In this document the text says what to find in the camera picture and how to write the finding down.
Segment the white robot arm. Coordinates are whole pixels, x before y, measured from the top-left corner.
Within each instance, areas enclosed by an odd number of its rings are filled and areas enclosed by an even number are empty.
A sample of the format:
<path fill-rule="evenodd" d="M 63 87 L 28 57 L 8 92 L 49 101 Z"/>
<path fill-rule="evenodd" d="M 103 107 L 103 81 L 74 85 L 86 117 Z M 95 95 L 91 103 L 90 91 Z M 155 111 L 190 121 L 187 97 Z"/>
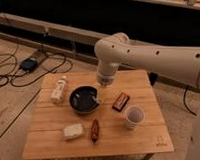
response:
<path fill-rule="evenodd" d="M 122 32 L 99 39 L 94 53 L 99 84 L 112 84 L 119 66 L 128 64 L 200 89 L 200 47 L 136 46 Z"/>

